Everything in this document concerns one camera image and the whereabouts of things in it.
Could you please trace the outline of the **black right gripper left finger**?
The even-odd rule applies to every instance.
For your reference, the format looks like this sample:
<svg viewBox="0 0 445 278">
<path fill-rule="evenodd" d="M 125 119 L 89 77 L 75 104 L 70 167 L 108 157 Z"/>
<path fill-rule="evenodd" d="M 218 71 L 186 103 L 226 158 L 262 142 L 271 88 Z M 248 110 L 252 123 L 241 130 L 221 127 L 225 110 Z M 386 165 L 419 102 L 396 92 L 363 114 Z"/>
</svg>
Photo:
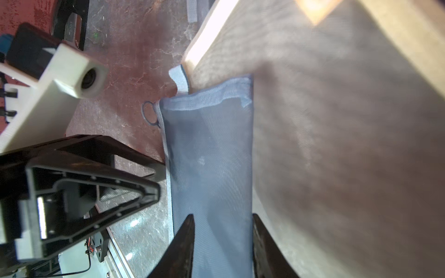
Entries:
<svg viewBox="0 0 445 278">
<path fill-rule="evenodd" d="M 194 242 L 195 221 L 194 216 L 189 214 L 147 278 L 191 278 Z"/>
</svg>

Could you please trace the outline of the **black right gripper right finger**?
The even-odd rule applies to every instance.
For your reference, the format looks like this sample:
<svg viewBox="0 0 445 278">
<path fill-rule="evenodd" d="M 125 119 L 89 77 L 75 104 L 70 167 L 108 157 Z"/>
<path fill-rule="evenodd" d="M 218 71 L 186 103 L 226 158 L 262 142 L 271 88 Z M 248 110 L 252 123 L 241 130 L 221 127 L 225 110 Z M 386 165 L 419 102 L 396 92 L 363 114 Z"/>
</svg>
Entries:
<svg viewBox="0 0 445 278">
<path fill-rule="evenodd" d="M 299 278 L 256 213 L 253 213 L 253 269 L 255 278 Z"/>
</svg>

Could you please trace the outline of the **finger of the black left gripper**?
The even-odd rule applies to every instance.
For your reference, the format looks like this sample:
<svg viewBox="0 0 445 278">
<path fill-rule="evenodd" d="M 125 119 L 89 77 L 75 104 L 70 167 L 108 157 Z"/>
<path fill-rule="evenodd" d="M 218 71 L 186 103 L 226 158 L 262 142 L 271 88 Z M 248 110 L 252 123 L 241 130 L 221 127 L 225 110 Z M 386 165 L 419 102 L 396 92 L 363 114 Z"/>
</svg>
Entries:
<svg viewBox="0 0 445 278">
<path fill-rule="evenodd" d="M 159 202 L 164 163 L 109 136 L 1 155 L 1 270 L 50 259 Z"/>
</svg>

